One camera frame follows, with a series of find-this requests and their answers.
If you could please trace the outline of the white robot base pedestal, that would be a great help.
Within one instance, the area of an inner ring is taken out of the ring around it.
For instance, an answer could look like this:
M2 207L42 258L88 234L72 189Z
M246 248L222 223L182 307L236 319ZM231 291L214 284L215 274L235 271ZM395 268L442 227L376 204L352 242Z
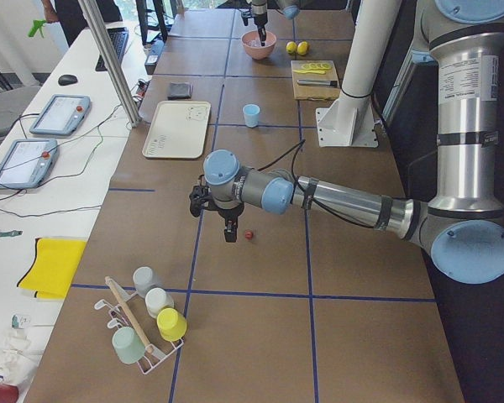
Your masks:
M316 110L319 146L378 146L370 98L401 4L399 0L360 4L339 97L330 107Z

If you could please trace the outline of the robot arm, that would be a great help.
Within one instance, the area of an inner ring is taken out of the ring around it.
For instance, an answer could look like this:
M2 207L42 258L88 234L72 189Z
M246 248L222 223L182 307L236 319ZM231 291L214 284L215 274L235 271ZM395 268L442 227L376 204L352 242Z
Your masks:
M278 10L286 19L294 19L300 13L300 3L290 0L275 0ZM266 41L265 26L268 23L268 1L267 0L250 0L247 1L248 8L240 12L244 26L249 24L252 19L259 35L262 45Z
M403 185L435 185L429 201L375 195L316 178L242 165L215 150L189 196L190 211L215 211L230 243L246 205L275 214L289 206L319 209L345 222L390 231L423 249L444 275L484 284L504 275L503 205L494 190L498 143L499 55L504 47L504 1L419 1L413 36L386 99L381 120L394 140ZM423 96L415 70L438 72L438 129L431 150L410 150L402 135L400 106Z

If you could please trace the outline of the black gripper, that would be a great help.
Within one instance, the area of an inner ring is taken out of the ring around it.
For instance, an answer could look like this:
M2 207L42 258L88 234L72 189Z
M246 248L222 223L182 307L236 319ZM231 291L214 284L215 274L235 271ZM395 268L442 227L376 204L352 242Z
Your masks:
M244 26L248 26L249 20L252 19L257 28L260 40L266 40L265 26L268 22L266 8L250 8L247 10L242 10L240 12L240 17L243 21Z
M195 185L189 194L189 200L189 210L194 217L199 217L202 210L217 212L225 220L223 230L225 241L227 243L235 243L237 241L237 221L239 216L244 212L243 203L238 202L236 207L229 209L219 207L215 203L207 185Z

